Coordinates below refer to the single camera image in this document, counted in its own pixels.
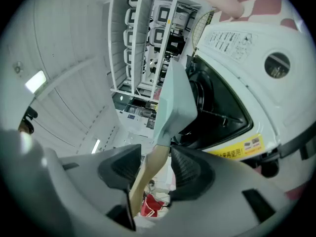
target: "yellow label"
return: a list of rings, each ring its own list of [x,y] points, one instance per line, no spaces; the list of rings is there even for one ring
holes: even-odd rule
[[[260,153],[264,149],[265,145],[263,144],[262,135],[258,133],[244,141],[214,151],[209,151],[208,153],[225,158],[238,159]]]

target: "round window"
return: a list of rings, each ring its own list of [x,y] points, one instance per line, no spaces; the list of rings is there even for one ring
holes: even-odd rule
[[[273,78],[285,77],[290,71],[290,61],[282,53],[272,53],[265,61],[265,70]]]

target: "red and white pattern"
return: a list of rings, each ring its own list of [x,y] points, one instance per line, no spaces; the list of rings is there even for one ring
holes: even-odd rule
[[[244,6],[243,15],[234,19],[216,10],[212,24],[230,21],[249,21],[264,24],[282,25],[297,30],[293,20],[294,7],[288,0],[238,0]]]
[[[140,215],[144,217],[158,217],[158,211],[162,209],[165,202],[156,201],[153,195],[148,194],[143,203]]]

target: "pink checkered pattern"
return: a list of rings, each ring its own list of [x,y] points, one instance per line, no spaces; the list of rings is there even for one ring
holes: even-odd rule
[[[212,24],[230,21],[249,21],[282,25],[297,30],[293,20],[293,6],[288,0],[238,0],[244,6],[243,15],[234,19],[215,10]]]

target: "gray plastic part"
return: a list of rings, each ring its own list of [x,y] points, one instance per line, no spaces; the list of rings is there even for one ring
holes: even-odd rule
[[[62,165],[71,162],[79,165],[79,167],[66,171],[69,179],[80,193],[100,213],[105,215],[116,205],[128,207],[127,192],[134,180],[126,180],[116,174],[112,169],[112,165],[115,164],[116,160],[120,160],[129,154],[139,159],[138,166],[134,169],[134,175],[136,176],[141,163],[141,145],[129,145],[96,154],[61,158],[60,161]],[[129,169],[130,163],[131,160],[126,161],[123,167]],[[107,177],[106,181],[105,178],[100,176],[100,171]]]
[[[61,162],[71,163],[74,158],[60,160],[52,149],[44,152],[30,135],[9,131],[2,132],[0,138],[0,166],[4,181],[21,208],[39,227],[57,236],[140,236],[101,213],[110,206],[98,208],[100,197],[84,194],[87,187],[80,188],[80,181],[73,178],[74,173],[67,174],[85,165],[91,155],[77,157],[80,167],[65,171]],[[108,156],[95,154],[96,158],[92,158],[111,157],[122,149],[111,151]],[[215,172],[215,179],[210,188],[195,200],[174,201],[169,212],[142,236],[263,236],[290,211],[283,192],[249,166],[197,150],[180,147],[173,147],[173,150],[185,151],[204,160]],[[93,178],[96,178],[97,167],[92,171]],[[97,186],[101,183],[92,183],[90,187],[98,193]],[[276,211],[261,225],[241,193],[249,189],[258,190]],[[105,203],[115,206],[117,199],[110,190],[113,189],[103,190],[107,193]],[[117,190],[116,194],[123,198],[123,193]]]
[[[260,222],[243,196],[244,190],[256,189],[275,211],[289,205],[283,191],[242,162],[180,146],[172,146],[174,150],[206,161],[215,179],[197,199],[173,201],[169,212],[146,232],[148,237],[229,237],[249,231]]]
[[[23,212],[53,236],[74,236],[68,211],[62,205],[41,145],[18,131],[0,132],[0,170]]]
[[[208,162],[184,151],[171,149],[171,167],[176,177],[175,191],[171,191],[171,201],[194,200],[207,192],[215,172]]]
[[[170,147],[171,138],[198,116],[193,92],[183,66],[171,60],[159,97],[154,145]]]

